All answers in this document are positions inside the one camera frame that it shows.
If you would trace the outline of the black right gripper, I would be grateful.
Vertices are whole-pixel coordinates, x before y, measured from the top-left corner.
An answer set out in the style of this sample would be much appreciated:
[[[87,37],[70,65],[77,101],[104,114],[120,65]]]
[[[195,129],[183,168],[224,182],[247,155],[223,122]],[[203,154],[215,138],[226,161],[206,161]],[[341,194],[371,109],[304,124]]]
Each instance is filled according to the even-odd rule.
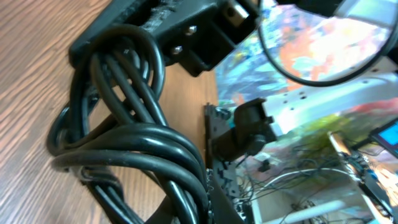
[[[247,0],[112,0],[73,41],[68,60],[77,67],[107,40],[151,32],[167,65],[179,63],[197,77],[215,68],[259,22],[259,9]]]

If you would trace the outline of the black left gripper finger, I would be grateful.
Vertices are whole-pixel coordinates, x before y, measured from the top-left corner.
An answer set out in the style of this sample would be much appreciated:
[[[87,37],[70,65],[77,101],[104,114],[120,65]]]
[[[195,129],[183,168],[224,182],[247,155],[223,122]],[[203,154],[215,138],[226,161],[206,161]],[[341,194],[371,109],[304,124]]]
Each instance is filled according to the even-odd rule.
[[[206,170],[208,183],[208,216],[212,224],[244,224],[229,198],[217,183],[212,169]]]

